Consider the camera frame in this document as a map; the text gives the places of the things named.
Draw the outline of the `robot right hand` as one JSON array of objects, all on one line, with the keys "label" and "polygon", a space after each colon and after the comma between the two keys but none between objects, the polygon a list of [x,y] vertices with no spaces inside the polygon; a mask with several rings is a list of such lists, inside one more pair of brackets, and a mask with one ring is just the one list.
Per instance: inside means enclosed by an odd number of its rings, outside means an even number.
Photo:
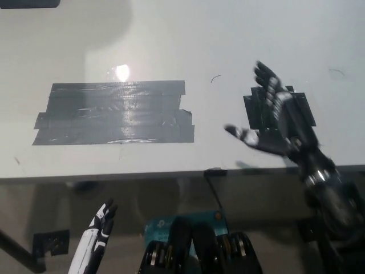
[{"label": "robot right hand", "polygon": [[254,73],[255,81],[265,91],[264,113],[268,114],[274,130],[258,131],[226,124],[225,131],[252,149],[288,158],[299,166],[309,166],[313,159],[319,158],[321,150],[294,94],[261,61],[257,61]]}]

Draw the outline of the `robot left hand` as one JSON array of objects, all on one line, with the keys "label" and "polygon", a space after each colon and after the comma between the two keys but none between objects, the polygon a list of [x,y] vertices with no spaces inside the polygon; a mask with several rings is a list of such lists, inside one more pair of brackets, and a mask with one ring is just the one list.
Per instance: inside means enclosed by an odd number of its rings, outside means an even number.
[{"label": "robot left hand", "polygon": [[95,274],[98,271],[113,229],[116,210],[113,199],[99,208],[80,238],[68,274]]}]

